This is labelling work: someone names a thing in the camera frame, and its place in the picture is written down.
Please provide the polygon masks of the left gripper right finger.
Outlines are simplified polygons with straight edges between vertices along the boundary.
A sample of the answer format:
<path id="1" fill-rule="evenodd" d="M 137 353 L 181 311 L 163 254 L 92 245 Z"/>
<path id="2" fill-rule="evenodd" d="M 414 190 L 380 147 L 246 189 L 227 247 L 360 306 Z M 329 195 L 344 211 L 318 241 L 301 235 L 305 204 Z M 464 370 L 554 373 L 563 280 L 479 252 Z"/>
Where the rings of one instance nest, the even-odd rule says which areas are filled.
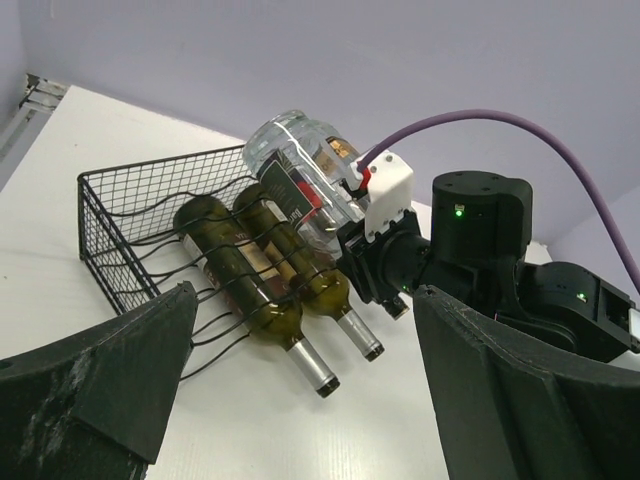
<path id="1" fill-rule="evenodd" d="M 452 479 L 636 479 L 639 374 L 422 286 L 414 319 Z"/>

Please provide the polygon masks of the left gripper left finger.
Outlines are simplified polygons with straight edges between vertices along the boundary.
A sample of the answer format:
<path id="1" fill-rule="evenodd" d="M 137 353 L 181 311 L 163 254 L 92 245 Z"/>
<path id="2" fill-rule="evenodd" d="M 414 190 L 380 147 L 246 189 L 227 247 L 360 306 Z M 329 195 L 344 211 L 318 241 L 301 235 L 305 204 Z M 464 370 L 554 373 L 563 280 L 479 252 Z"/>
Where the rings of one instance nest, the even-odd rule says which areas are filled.
<path id="1" fill-rule="evenodd" d="M 1 362 L 4 479 L 143 479 L 157 461 L 198 301 L 182 282 Z"/>

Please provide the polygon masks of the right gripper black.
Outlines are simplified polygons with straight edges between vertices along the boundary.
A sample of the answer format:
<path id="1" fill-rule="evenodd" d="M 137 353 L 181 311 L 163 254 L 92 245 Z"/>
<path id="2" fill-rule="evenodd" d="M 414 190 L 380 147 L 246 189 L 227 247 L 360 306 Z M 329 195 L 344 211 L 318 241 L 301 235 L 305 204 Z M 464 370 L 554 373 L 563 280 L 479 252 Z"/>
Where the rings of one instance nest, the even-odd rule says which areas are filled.
<path id="1" fill-rule="evenodd" d="M 398 319 L 408 310 L 402 293 L 411 296 L 425 270 L 425 238 L 415 211 L 405 210 L 389 229 L 366 239 L 364 222 L 339 228 L 341 257 L 337 266 L 355 287 L 360 299 L 374 302 Z"/>

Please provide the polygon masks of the olive green wine bottle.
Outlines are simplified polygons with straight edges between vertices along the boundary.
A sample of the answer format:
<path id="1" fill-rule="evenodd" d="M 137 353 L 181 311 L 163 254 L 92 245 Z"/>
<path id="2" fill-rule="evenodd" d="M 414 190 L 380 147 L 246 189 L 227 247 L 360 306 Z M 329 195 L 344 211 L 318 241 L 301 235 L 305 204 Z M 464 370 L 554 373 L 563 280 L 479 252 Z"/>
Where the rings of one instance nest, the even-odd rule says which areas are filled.
<path id="1" fill-rule="evenodd" d="M 350 303 L 349 280 L 333 261 L 315 253 L 260 184 L 238 194 L 233 213 L 306 311 L 334 320 L 367 361 L 384 352 L 381 341 Z"/>

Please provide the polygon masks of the round clear bottle silver cap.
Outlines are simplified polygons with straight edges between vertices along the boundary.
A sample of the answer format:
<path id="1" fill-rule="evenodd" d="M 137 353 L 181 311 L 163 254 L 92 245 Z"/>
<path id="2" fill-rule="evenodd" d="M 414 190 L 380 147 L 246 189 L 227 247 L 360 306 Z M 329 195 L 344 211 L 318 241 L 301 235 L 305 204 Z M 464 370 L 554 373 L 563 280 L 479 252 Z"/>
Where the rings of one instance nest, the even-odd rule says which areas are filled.
<path id="1" fill-rule="evenodd" d="M 316 251 L 337 259 L 337 231 L 364 218 L 366 198 L 343 186 L 360 156 L 332 125 L 300 111 L 285 111 L 246 142 L 243 160 L 289 223 Z"/>

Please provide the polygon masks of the black wire wine rack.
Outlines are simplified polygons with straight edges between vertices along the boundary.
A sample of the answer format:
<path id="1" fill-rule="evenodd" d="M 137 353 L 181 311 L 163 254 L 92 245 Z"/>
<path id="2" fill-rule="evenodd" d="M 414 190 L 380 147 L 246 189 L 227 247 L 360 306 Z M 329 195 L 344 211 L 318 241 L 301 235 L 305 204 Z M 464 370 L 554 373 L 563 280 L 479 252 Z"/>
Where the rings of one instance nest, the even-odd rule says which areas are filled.
<path id="1" fill-rule="evenodd" d="M 250 334 L 173 230 L 178 208 L 199 196 L 218 198 L 236 219 L 234 200 L 252 183 L 238 146 L 83 173 L 78 178 L 81 260 L 119 313 L 177 281 L 193 282 L 199 307 L 193 347 L 224 355 L 251 339 L 281 348 Z"/>

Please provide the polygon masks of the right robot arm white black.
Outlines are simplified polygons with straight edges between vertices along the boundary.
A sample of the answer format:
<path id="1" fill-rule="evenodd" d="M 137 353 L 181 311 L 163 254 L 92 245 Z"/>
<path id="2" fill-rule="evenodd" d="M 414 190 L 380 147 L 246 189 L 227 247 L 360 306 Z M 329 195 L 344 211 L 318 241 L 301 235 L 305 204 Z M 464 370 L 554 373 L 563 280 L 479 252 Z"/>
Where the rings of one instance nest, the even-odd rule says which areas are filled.
<path id="1" fill-rule="evenodd" d="M 526 262 L 533 189 L 522 179 L 481 171 L 437 176 L 431 234 L 403 209 L 384 232 L 363 222 L 337 232 L 339 269 L 365 303 L 392 318 L 402 294 L 432 285 L 500 323 L 571 353 L 608 363 L 639 351 L 631 332 L 639 311 L 630 297 L 569 262 Z"/>

